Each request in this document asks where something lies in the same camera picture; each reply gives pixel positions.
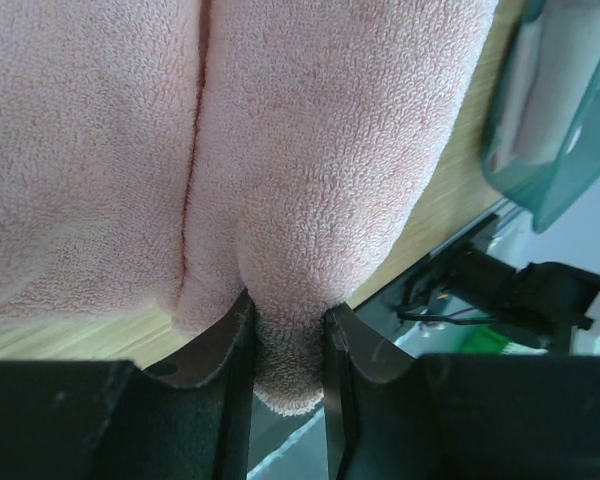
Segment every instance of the green object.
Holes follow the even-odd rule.
[[[489,327],[480,327],[469,337],[460,350],[462,353],[502,353],[510,340]]]
[[[537,17],[539,4],[523,22]],[[485,134],[482,169],[493,188],[533,214],[537,233],[549,228],[600,176],[600,61],[571,122],[560,153],[550,164],[533,165],[514,159],[493,172],[490,161],[500,145],[499,123],[515,55],[505,67]]]

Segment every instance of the wooden table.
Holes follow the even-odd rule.
[[[350,299],[359,305],[443,243],[500,197],[479,166],[482,129],[505,52],[526,0],[501,0],[453,135],[436,173],[389,257]],[[184,344],[157,310],[89,324],[28,325],[0,330],[0,358],[133,358],[154,363]]]

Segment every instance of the pink towel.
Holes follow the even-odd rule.
[[[0,324],[159,302],[194,336],[246,285],[257,393],[305,412],[320,316],[402,230],[497,1],[213,0],[187,190],[191,3],[0,2]]]

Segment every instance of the black mechanical device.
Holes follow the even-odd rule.
[[[600,479],[600,357],[570,356],[600,276],[516,271],[486,253],[490,217],[411,269],[407,320],[441,292],[547,356],[415,359],[346,305],[324,317],[331,479]],[[0,362],[0,480],[242,480],[257,355],[243,293],[145,371],[128,361]]]

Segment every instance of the teal plastic container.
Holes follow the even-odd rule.
[[[534,21],[543,2],[535,2],[523,19]],[[600,60],[555,161],[540,165],[513,158],[492,170],[492,157],[501,142],[500,121],[517,41],[504,69],[485,132],[482,168],[489,184],[533,214],[533,229],[549,228],[600,176]]]

